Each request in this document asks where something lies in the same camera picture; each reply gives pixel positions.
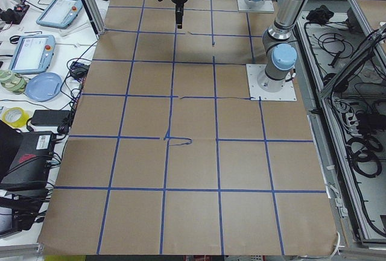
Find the metal post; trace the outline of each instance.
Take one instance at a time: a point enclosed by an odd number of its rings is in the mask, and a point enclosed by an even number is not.
[[[104,26],[103,19],[101,13],[99,12],[97,3],[95,0],[81,0],[84,6],[84,9],[89,17],[90,23],[92,25],[92,29],[94,33],[97,35],[102,35],[106,31],[106,27]]]

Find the tape roll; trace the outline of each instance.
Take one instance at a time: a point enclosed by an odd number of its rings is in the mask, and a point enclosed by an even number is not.
[[[20,107],[9,108],[2,115],[2,121],[14,128],[23,127],[29,118],[28,113]]]

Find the tablet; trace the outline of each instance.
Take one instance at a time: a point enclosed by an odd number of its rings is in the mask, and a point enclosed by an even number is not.
[[[55,38],[52,35],[21,36],[9,70],[19,74],[45,72],[51,63],[54,48]]]
[[[65,29],[78,16],[83,4],[81,0],[53,0],[37,18],[41,26]]]

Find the roll of tape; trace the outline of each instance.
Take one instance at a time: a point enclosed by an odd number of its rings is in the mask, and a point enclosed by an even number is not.
[[[2,115],[2,121],[11,127],[23,127],[30,116],[20,107],[13,107],[7,109]]]

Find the white label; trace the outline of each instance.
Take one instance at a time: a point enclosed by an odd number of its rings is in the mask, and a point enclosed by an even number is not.
[[[39,136],[39,141],[37,142],[36,149],[47,149],[49,145],[50,136]]]

